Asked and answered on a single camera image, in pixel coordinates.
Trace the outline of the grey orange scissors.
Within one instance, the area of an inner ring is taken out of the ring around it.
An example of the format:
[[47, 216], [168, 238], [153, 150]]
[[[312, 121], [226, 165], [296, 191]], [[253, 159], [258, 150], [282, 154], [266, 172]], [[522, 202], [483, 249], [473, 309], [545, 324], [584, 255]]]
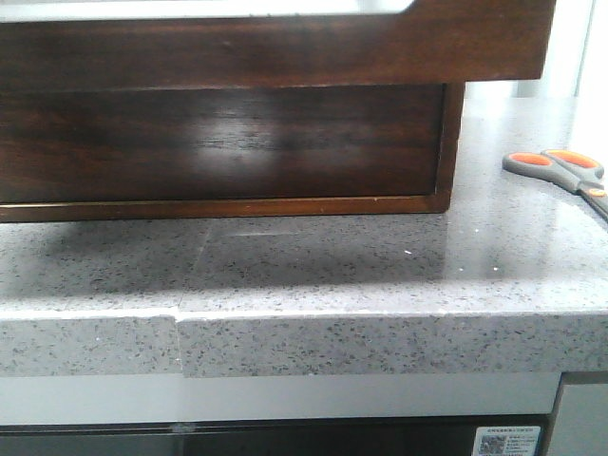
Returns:
[[607, 191], [602, 184], [604, 167], [598, 161], [569, 150], [547, 149], [541, 153], [507, 154], [502, 166], [505, 171], [552, 182], [582, 197], [607, 220]]

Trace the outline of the black appliance under counter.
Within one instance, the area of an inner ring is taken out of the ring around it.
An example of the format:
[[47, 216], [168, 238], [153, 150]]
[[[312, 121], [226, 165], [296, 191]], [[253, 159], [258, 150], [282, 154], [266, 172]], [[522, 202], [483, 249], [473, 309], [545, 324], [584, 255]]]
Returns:
[[281, 419], [1, 428], [4, 455], [472, 455], [480, 427], [541, 427], [547, 416]]

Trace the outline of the white QR code label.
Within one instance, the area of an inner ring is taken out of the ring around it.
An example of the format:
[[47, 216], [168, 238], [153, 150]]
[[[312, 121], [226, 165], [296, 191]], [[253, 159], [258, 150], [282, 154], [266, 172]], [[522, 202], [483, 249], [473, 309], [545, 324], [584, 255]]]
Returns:
[[471, 454], [473, 456], [534, 456], [542, 428], [478, 427]]

